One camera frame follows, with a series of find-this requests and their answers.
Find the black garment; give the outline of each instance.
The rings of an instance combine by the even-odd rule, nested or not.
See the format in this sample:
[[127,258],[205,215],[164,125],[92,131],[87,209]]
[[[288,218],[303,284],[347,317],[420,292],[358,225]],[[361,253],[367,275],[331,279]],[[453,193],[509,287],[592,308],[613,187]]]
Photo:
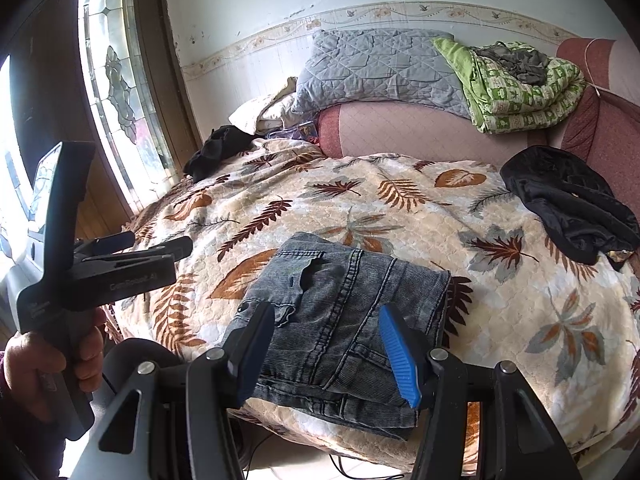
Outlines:
[[484,48],[472,46],[471,50],[478,56],[495,61],[520,82],[538,86],[546,83],[546,66],[549,64],[549,58],[542,52],[526,48],[511,50],[501,41]]
[[184,165],[184,174],[191,175],[194,182],[199,182],[217,170],[221,160],[237,155],[251,147],[254,136],[244,133],[228,124],[212,130],[200,150]]
[[631,209],[577,156],[531,146],[512,156],[500,176],[571,260],[593,265],[602,251],[618,270],[640,246],[640,226]]

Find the decorative wall border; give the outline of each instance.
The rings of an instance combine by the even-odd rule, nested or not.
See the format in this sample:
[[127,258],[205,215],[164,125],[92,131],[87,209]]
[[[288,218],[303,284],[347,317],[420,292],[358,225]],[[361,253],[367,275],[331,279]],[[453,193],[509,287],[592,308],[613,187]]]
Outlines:
[[201,62],[182,67],[182,72],[186,80],[193,80],[239,57],[308,36],[317,28],[332,30],[381,23],[389,26],[419,22],[481,25],[517,32],[554,45],[576,37],[564,28],[510,10],[456,2],[385,2],[327,10],[281,23],[236,41]]

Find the jeans pocket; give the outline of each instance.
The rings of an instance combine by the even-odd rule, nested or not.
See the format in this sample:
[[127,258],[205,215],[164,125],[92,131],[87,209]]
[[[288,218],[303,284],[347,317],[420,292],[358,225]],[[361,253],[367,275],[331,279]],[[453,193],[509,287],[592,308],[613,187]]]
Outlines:
[[238,317],[249,321],[257,304],[271,303],[275,309],[275,327],[284,326],[300,306],[308,287],[305,273],[311,272],[314,260],[321,257],[322,251],[276,254],[247,291],[238,308]]

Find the green patterned blanket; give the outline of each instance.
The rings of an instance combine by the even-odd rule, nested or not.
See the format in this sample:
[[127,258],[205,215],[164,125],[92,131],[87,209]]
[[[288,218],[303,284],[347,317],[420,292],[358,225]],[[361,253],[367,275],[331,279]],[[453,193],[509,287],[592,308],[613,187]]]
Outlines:
[[[565,59],[551,57],[546,84],[532,86],[449,38],[434,38],[433,44],[462,81],[474,126],[488,134],[553,126],[575,110],[586,85],[580,67]],[[533,49],[526,43],[506,45]]]

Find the hand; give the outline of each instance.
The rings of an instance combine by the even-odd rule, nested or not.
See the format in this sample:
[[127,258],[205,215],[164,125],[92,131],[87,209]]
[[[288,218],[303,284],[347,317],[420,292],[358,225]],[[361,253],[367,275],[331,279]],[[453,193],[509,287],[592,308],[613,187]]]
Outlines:
[[[94,392],[102,381],[102,334],[98,327],[106,321],[101,308],[95,309],[94,328],[80,341],[81,361],[74,365],[80,389]],[[40,334],[16,334],[4,351],[4,378],[14,401],[42,422],[52,422],[38,371],[47,374],[66,368],[62,352],[44,341]]]

